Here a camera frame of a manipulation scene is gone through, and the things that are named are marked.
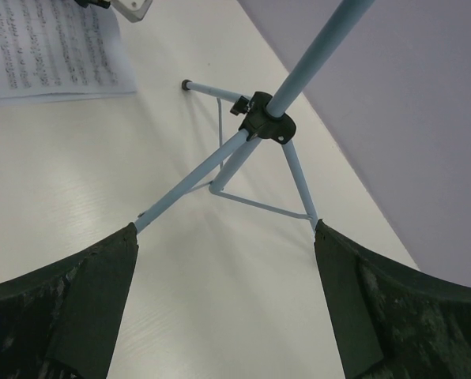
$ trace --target light blue metal pole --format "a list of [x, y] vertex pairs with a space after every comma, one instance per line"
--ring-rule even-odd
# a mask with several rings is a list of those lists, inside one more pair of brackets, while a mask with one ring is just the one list
[[373, 2], [343, 0], [267, 105], [271, 116], [286, 112]]
[[223, 165], [223, 168], [215, 177], [211, 186], [209, 186], [209, 192], [219, 193], [227, 185], [232, 176], [241, 168], [244, 162], [246, 162], [246, 159], [250, 157], [251, 153], [257, 148], [261, 141], [262, 139], [257, 137], [237, 149], [237, 151], [228, 158], [227, 163]]
[[219, 192], [219, 193], [215, 193], [215, 195], [219, 197], [223, 197], [225, 199], [236, 201], [241, 204], [250, 205], [251, 207], [260, 208], [260, 209], [263, 209], [264, 211], [269, 211], [269, 212], [277, 213], [283, 216], [292, 217], [293, 219], [311, 220], [311, 216], [309, 215], [302, 215], [300, 213], [290, 212], [290, 211], [287, 211], [286, 209], [276, 208], [276, 207], [273, 207], [272, 205], [263, 204], [258, 201], [248, 200], [248, 199], [245, 199], [244, 197], [231, 195], [230, 193]]
[[297, 157], [296, 148], [293, 145], [292, 141], [289, 141], [287, 144], [283, 145], [284, 156], [292, 172], [293, 180], [296, 182], [297, 189], [299, 190], [300, 199], [304, 204], [304, 209], [306, 213], [310, 216], [311, 226], [313, 230], [316, 228], [318, 223], [318, 215], [316, 214], [315, 205], [313, 204], [313, 199], [311, 199], [311, 194], [307, 188], [306, 179], [300, 166], [299, 158]]
[[[184, 81], [182, 84], [183, 89], [191, 90], [203, 93], [205, 95], [210, 95], [213, 97], [217, 97], [218, 99], [222, 99], [228, 101], [230, 103], [235, 103], [239, 98], [243, 95], [236, 92], [225, 91], [224, 89], [210, 87], [208, 85], [193, 83], [191, 81]], [[251, 99], [251, 96], [244, 95], [247, 99]]]
[[164, 197], [158, 200], [150, 209], [143, 212], [135, 221], [138, 234], [151, 224], [158, 216], [164, 213], [182, 195], [188, 193], [209, 172], [214, 170], [221, 161], [230, 156], [235, 150], [247, 143], [248, 132], [240, 130], [234, 137], [228, 140], [221, 148], [217, 149], [208, 159], [202, 162], [195, 170], [187, 175], [179, 184], [171, 189]]

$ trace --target music notes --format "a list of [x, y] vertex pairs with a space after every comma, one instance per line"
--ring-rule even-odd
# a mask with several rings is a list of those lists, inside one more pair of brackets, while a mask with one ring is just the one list
[[135, 91], [111, 10], [74, 0], [0, 0], [0, 105]]

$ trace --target black clip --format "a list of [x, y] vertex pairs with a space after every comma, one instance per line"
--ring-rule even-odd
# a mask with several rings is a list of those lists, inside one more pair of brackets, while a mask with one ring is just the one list
[[105, 9], [111, 6], [111, 0], [75, 0], [75, 2], [83, 8], [88, 7], [90, 4], [93, 4], [94, 6], [100, 6]]
[[230, 113], [239, 116], [241, 113], [246, 114], [250, 110], [250, 107], [248, 107], [248, 104], [250, 103], [250, 100], [248, 100], [246, 97], [241, 96], [239, 97], [239, 100], [237, 100], [232, 108], [230, 109]]

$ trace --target white table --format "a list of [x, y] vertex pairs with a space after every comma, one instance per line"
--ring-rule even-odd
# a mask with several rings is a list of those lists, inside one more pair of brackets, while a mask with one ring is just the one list
[[[252, 93], [286, 76], [235, 0], [156, 0], [120, 25], [137, 96], [0, 108], [0, 282], [133, 221], [216, 148], [216, 102], [182, 79]], [[320, 217], [414, 266], [309, 103], [289, 114]], [[242, 119], [224, 120], [228, 136]], [[228, 188], [302, 210], [273, 142]], [[308, 228], [207, 190], [182, 199], [140, 235], [109, 377], [342, 377]]]

